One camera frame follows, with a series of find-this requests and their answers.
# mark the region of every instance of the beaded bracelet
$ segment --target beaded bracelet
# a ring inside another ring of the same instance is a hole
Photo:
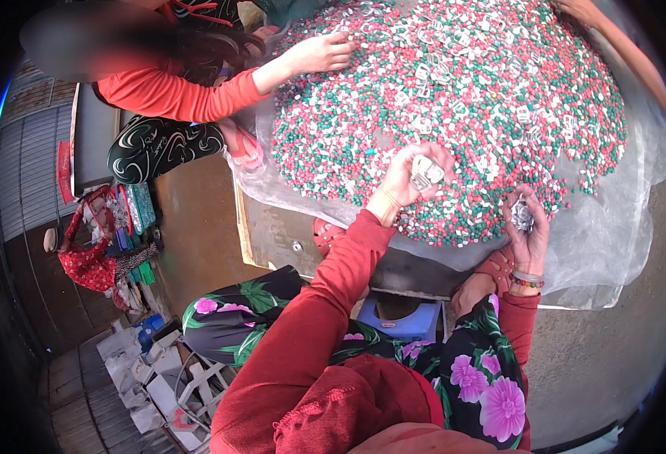
[[[519,279],[519,277],[516,277],[515,275],[510,274],[509,278],[511,281],[518,286],[522,287],[530,287],[530,288],[542,288],[545,286],[545,281],[540,281],[540,282],[529,282],[528,280],[524,279]]]

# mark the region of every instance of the hand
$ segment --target hand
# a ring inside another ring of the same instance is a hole
[[[512,206],[517,202],[520,194],[525,196],[525,203],[535,220],[529,234],[524,230],[518,230],[512,224]],[[547,221],[545,210],[537,200],[535,191],[527,185],[517,186],[508,196],[503,211],[504,227],[514,252],[514,268],[528,275],[542,276],[545,272],[545,252],[547,241],[550,238],[550,224]]]
[[[335,71],[350,65],[350,54],[356,49],[348,33],[336,32],[300,41],[282,55],[294,76],[303,73]]]
[[[391,160],[386,171],[386,177],[378,189],[371,196],[365,209],[373,213],[381,225],[390,227],[402,206],[412,204],[419,195],[423,198],[431,198],[439,190],[438,185],[433,185],[423,193],[410,181],[413,157],[424,155],[433,160],[437,166],[444,169],[444,181],[450,184],[454,179],[454,158],[439,145],[435,143],[423,143],[422,145],[409,145],[402,148]]]
[[[255,35],[257,38],[260,39],[263,43],[267,44],[267,41],[272,38],[272,36],[279,32],[280,29],[275,27],[274,25],[268,25],[266,27],[260,27],[254,32],[252,32],[253,35]],[[259,51],[259,48],[255,46],[252,43],[247,43],[245,44],[245,47],[249,51],[249,54],[252,57],[259,58],[262,56],[262,53]]]
[[[280,29],[274,25],[267,25],[265,27],[260,27],[257,30],[253,31],[252,34],[257,38],[260,38],[262,41],[267,42],[275,33],[279,32]]]
[[[562,12],[573,16],[585,25],[597,28],[602,13],[591,0],[552,0],[552,4]]]

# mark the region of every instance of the metal shutter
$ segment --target metal shutter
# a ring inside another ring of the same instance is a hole
[[[56,186],[56,147],[71,132],[71,105],[0,127],[0,228],[4,241],[73,213]]]

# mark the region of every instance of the wooden board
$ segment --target wooden board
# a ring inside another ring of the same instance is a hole
[[[290,264],[302,276],[312,278],[322,260],[312,238],[314,218],[262,204],[246,195],[236,183],[234,190],[244,263],[265,269]],[[292,250],[294,241],[302,246],[302,252]],[[446,300],[471,274],[471,271],[457,272],[403,250],[389,249],[376,267],[369,286],[391,294]]]

